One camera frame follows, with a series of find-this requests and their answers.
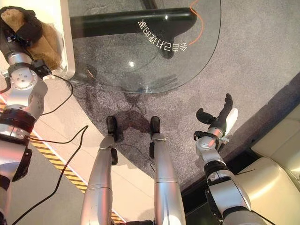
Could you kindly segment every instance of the glass table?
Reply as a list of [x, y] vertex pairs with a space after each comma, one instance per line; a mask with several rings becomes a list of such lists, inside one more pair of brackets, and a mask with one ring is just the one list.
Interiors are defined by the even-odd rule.
[[196, 77], [218, 42], [220, 0], [69, 1], [76, 72], [96, 89], [159, 93]]

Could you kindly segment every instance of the gray carpet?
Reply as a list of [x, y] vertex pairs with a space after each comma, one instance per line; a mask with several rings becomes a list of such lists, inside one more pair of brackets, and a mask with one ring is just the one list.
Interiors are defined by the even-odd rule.
[[[69, 2], [71, 15], [79, 8], [75, 7], [76, 2]], [[77, 3], [90, 8], [93, 14], [106, 13], [99, 6], [95, 8], [99, 5], [97, 1]], [[234, 107], [239, 110], [233, 134], [300, 71], [299, 10], [298, 0], [222, 1], [217, 48], [205, 69], [192, 81], [178, 89], [151, 95], [97, 90], [77, 84], [74, 96], [101, 133], [105, 133], [106, 117], [117, 117], [123, 134], [118, 150], [150, 176], [154, 173], [148, 157], [149, 120], [153, 115], [159, 116], [180, 186], [186, 188], [203, 176], [203, 162], [196, 156], [193, 133], [204, 131], [207, 126], [197, 121], [198, 108], [218, 115], [225, 94], [230, 93]], [[80, 45], [80, 41], [74, 40], [73, 44]], [[76, 62], [84, 57], [75, 54]], [[186, 74], [194, 72], [185, 68]], [[242, 132], [234, 138], [235, 147], [252, 134], [251, 129]], [[228, 158], [234, 150], [226, 148], [222, 156]]]

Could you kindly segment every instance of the silver metal arm segment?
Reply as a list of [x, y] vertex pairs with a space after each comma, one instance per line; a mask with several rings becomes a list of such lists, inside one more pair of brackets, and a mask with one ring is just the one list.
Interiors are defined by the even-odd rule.
[[81, 225], [110, 225], [112, 216], [112, 148], [114, 137], [107, 135], [100, 144], [81, 212]]
[[203, 109], [197, 113], [199, 121], [211, 124], [207, 132], [196, 131], [194, 134], [196, 153], [206, 163], [204, 172], [209, 186], [205, 192], [206, 198], [212, 213], [225, 225], [265, 225], [266, 223], [251, 211], [247, 193], [217, 152], [220, 144], [225, 140], [228, 141], [223, 138], [225, 133], [229, 132], [226, 123], [230, 123], [229, 127], [232, 128], [237, 119], [237, 110], [232, 109], [231, 96], [227, 94], [225, 101], [226, 104], [221, 111], [223, 114], [220, 113], [218, 118], [203, 112]]
[[155, 184], [154, 208], [156, 225], [185, 225], [180, 188], [173, 169], [165, 137], [154, 134]]
[[27, 148], [34, 123], [44, 110], [47, 85], [30, 69], [31, 58], [22, 52], [8, 56], [11, 90], [0, 116], [0, 211], [8, 214], [10, 184], [25, 176], [32, 151]]

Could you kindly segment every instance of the yellow and black warning tape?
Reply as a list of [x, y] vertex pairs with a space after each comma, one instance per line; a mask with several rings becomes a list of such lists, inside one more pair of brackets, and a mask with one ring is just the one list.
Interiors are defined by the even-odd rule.
[[[3, 112], [3, 109], [5, 108], [5, 103], [0, 98], [0, 113]], [[34, 133], [30, 134], [30, 138], [39, 139]], [[31, 140], [30, 143], [37, 148], [39, 152], [43, 154], [44, 157], [46, 157], [53, 166], [55, 166], [59, 171], [62, 171], [65, 164], [64, 162], [57, 157], [57, 155], [47, 147], [42, 141], [36, 141]], [[85, 190], [87, 188], [87, 185], [74, 173], [70, 167], [67, 167], [64, 171], [64, 175], [66, 178], [72, 182], [79, 190], [81, 190], [83, 193], [85, 193]], [[115, 224], [121, 224], [124, 221], [114, 212], [112, 211], [112, 220], [115, 222]]]

